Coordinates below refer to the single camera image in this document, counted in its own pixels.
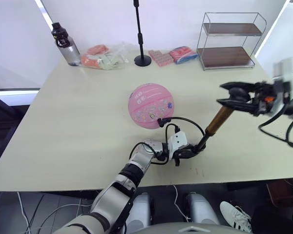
shoe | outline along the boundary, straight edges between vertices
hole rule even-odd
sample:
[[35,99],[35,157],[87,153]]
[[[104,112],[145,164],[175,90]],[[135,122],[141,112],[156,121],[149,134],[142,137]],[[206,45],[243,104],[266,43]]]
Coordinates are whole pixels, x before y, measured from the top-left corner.
[[220,211],[230,226],[247,233],[252,233],[251,217],[240,207],[234,207],[230,203],[223,201],[220,203]]

snack package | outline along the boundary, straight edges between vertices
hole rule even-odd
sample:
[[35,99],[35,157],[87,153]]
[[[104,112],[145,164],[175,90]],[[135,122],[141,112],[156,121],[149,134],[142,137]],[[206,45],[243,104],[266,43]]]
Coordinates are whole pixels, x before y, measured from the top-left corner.
[[126,45],[124,43],[115,46],[96,45],[87,50],[81,56],[83,66],[112,70],[125,67],[128,60],[125,58]]
[[175,48],[172,51],[170,51],[169,54],[174,58],[174,62],[176,64],[183,63],[190,59],[195,59],[198,56],[196,52],[194,52],[187,46]]

water bottle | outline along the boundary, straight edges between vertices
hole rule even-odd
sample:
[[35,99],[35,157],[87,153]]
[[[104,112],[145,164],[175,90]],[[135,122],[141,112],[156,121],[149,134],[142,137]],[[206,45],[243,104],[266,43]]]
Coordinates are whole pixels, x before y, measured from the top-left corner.
[[75,45],[73,38],[71,38],[65,28],[62,28],[60,23],[52,24],[53,30],[51,34],[55,39],[55,44],[71,66],[78,66],[81,63],[80,53]]

metal shelf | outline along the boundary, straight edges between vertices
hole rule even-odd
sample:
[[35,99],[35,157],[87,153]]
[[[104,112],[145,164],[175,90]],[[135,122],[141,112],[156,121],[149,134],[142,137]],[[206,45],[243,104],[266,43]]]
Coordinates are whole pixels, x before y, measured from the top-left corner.
[[198,48],[203,69],[254,67],[255,63],[243,47]]
[[260,37],[262,35],[253,23],[204,23],[203,28],[208,36],[213,37]]

silver robot arm segment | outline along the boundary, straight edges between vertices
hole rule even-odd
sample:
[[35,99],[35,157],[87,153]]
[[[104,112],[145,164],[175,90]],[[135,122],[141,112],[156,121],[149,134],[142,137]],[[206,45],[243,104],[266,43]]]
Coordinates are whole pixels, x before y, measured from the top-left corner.
[[[161,142],[148,140],[145,143],[158,156],[163,152]],[[154,156],[150,148],[140,145],[114,181],[96,197],[90,213],[76,217],[54,233],[106,234],[119,231],[129,216],[134,194]]]

